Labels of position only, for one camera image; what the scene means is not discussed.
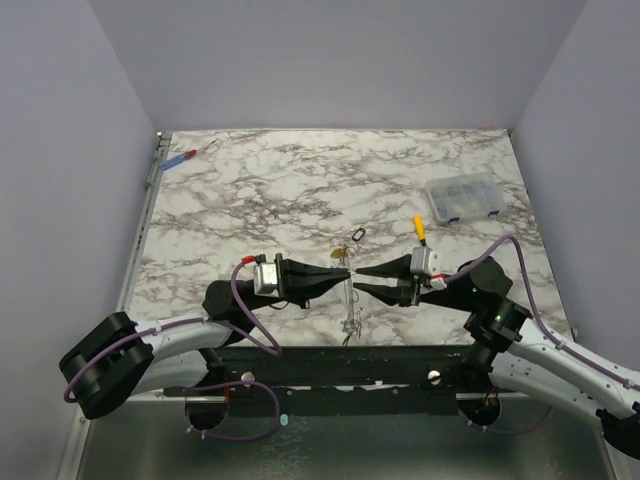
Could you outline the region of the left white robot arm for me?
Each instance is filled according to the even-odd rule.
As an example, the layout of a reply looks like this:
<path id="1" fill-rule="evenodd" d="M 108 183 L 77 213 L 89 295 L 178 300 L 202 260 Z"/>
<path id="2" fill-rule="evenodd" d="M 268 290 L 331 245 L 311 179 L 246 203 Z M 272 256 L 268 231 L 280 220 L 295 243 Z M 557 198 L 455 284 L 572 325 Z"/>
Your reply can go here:
<path id="1" fill-rule="evenodd" d="M 88 419 L 104 417 L 137 393 L 167 387 L 206 395 L 220 385 L 213 364 L 220 348 L 242 340 L 268 355 L 283 348 L 255 310 L 278 303 L 309 307 L 349 280 L 346 268 L 320 267 L 277 255 L 244 257 L 228 280 L 206 290 L 202 312 L 166 320 L 135 321 L 116 312 L 101 321 L 60 360 L 67 382 L 63 399 Z"/>

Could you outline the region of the yellow key tag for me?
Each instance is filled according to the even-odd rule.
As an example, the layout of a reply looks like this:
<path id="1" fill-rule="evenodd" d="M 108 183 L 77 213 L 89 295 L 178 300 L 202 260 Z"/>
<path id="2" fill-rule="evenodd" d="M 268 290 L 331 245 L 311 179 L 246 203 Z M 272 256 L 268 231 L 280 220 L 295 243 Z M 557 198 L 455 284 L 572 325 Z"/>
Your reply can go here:
<path id="1" fill-rule="evenodd" d="M 335 260 L 342 260 L 348 256 L 346 247 L 338 247 L 331 251 L 330 257 Z"/>

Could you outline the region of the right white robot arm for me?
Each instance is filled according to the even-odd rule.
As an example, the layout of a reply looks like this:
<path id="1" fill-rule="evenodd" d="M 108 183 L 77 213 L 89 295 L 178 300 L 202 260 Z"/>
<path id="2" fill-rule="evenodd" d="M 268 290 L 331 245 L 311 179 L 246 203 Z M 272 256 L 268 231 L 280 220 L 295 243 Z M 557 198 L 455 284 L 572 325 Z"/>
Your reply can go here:
<path id="1" fill-rule="evenodd" d="M 569 410 L 600 427 L 613 448 L 639 456 L 638 371 L 560 334 L 534 305 L 510 300 L 513 282 L 492 257 L 469 261 L 452 275 L 421 273 L 408 255 L 356 272 L 397 280 L 395 287 L 356 286 L 389 306 L 427 303 L 468 313 L 472 352 L 459 367 L 467 389 L 491 384 Z"/>

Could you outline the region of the large grey metal keyring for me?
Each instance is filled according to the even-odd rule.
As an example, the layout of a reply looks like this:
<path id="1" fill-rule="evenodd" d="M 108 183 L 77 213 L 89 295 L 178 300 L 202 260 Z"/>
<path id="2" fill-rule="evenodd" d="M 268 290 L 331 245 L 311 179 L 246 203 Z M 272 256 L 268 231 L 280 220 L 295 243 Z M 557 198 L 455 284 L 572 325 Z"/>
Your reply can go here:
<path id="1" fill-rule="evenodd" d="M 340 258 L 340 266 L 351 270 L 351 259 L 355 256 L 355 250 L 351 247 L 344 246 Z M 359 339 L 361 336 L 362 323 L 360 312 L 356 310 L 356 302 L 359 297 L 356 295 L 351 277 L 348 277 L 344 283 L 344 295 L 346 302 L 346 319 L 342 323 L 342 330 L 345 337 L 342 345 L 346 347 L 352 339 Z"/>

